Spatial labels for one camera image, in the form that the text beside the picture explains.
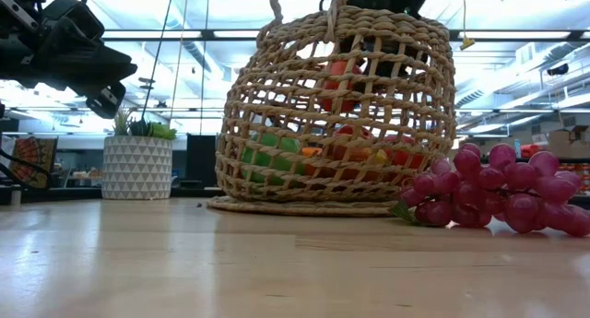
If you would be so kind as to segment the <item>succulent in white patterned pot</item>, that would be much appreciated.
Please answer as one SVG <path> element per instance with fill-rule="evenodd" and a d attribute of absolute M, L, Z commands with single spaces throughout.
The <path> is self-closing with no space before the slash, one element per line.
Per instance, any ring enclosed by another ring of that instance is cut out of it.
<path fill-rule="evenodd" d="M 132 118 L 131 109 L 114 117 L 114 135 L 104 140 L 101 196 L 108 200 L 161 200 L 171 195 L 172 141 L 166 124 Z"/>

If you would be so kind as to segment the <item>woven wicker basket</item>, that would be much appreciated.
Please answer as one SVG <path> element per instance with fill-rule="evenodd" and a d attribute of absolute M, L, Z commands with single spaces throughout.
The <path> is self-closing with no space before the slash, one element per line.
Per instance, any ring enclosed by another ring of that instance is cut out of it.
<path fill-rule="evenodd" d="M 450 31 L 440 22 L 332 0 L 327 9 L 285 22 L 270 0 L 271 22 L 256 37 L 256 50 L 230 88 L 218 136 L 215 171 L 225 193 L 210 206 L 235 212 L 302 216 L 385 216 L 415 177 L 444 158 L 455 138 L 454 59 Z M 339 40 L 364 37 L 364 52 L 339 53 Z M 347 61 L 331 75 L 335 61 Z M 361 74 L 352 73 L 358 65 Z M 340 83 L 324 89 L 326 80 Z M 320 99 L 334 101 L 325 111 Z M 343 100 L 356 100 L 341 112 Z M 340 143 L 333 133 L 350 124 L 373 140 Z M 394 143 L 385 142 L 396 135 Z M 416 145 L 401 141 L 412 137 Z M 327 157 L 344 146 L 343 160 Z M 303 147 L 321 147 L 305 158 Z M 417 169 L 349 162 L 350 149 L 369 147 L 421 154 Z M 322 168 L 336 170 L 321 177 Z M 341 180 L 344 169 L 359 170 Z"/>

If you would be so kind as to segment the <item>black upright panel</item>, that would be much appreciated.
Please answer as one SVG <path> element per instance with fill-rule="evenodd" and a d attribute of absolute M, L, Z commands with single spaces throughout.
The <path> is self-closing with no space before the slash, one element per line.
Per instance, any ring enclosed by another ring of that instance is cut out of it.
<path fill-rule="evenodd" d="M 196 187 L 217 185 L 215 173 L 216 137 L 214 135 L 189 135 L 186 149 L 186 179 Z"/>

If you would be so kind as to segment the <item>black overhead crossbar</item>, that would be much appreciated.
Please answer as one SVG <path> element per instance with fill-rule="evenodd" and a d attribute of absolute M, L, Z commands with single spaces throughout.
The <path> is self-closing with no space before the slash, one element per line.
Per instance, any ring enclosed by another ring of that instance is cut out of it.
<path fill-rule="evenodd" d="M 180 38 L 190 41 L 253 41 L 258 35 L 257 29 L 107 29 L 102 38 L 105 41 L 175 41 Z M 450 41 L 461 41 L 465 36 L 476 41 L 590 41 L 590 29 L 475 29 L 464 33 L 460 29 L 450 30 Z"/>

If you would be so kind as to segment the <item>red and yellow apple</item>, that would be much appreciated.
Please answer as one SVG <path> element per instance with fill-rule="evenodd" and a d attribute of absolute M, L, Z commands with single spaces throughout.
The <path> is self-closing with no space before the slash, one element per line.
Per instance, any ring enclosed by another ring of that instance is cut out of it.
<path fill-rule="evenodd" d="M 327 157 L 332 160 L 343 160 L 348 149 L 344 146 L 335 146 L 328 149 Z M 372 150 L 369 147 L 354 147 L 350 149 L 349 162 L 363 162 L 366 161 L 371 165 L 385 165 L 388 161 L 388 156 L 383 149 L 379 149 L 376 155 L 372 155 Z M 354 180 L 360 171 L 354 169 L 344 169 L 340 176 L 341 180 Z M 321 177 L 335 177 L 336 170 L 330 168 L 322 168 L 320 171 Z"/>

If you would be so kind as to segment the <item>purple grape bunch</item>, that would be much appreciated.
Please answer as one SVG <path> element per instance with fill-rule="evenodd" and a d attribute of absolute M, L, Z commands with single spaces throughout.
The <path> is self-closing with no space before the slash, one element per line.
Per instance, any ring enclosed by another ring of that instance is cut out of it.
<path fill-rule="evenodd" d="M 548 151 L 520 162 L 513 147 L 498 144 L 483 162 L 479 147 L 465 144 L 453 159 L 436 159 L 415 177 L 391 213 L 427 227 L 479 229 L 495 218 L 521 234 L 552 229 L 584 238 L 590 210 L 569 203 L 582 185 Z"/>

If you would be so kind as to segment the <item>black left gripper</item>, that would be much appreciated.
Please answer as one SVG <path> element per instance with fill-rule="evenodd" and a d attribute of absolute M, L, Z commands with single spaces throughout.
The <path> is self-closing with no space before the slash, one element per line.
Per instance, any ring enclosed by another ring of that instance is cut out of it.
<path fill-rule="evenodd" d="M 93 45 L 32 50 L 18 39 L 36 26 L 34 18 L 29 25 L 18 19 L 24 12 L 0 5 L 0 79 L 27 88 L 40 82 L 65 88 L 91 64 L 87 106 L 99 117 L 113 119 L 126 93 L 122 80 L 137 70 L 131 57 L 114 49 L 99 49 L 93 56 Z"/>

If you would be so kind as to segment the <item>colourful framed picture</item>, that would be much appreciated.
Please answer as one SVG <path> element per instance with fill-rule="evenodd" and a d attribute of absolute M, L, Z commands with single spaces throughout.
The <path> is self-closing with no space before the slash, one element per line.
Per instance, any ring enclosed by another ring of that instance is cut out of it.
<path fill-rule="evenodd" d="M 13 156 L 35 164 L 44 171 L 14 161 L 10 164 L 10 170 L 21 183 L 35 189 L 47 189 L 52 180 L 57 142 L 57 138 L 17 138 Z"/>

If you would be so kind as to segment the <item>shelf with red boxes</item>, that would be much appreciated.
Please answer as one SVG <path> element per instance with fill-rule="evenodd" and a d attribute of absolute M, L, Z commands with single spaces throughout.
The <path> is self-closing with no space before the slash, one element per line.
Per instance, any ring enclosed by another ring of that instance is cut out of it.
<path fill-rule="evenodd" d="M 581 179 L 580 192 L 590 192 L 590 163 L 576 163 L 573 170 Z"/>

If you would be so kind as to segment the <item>cardboard boxes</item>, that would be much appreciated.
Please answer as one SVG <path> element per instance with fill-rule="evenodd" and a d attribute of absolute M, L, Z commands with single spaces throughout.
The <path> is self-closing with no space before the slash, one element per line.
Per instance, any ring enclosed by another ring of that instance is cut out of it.
<path fill-rule="evenodd" d="M 590 126 L 576 125 L 551 131 L 549 151 L 559 158 L 590 159 Z"/>

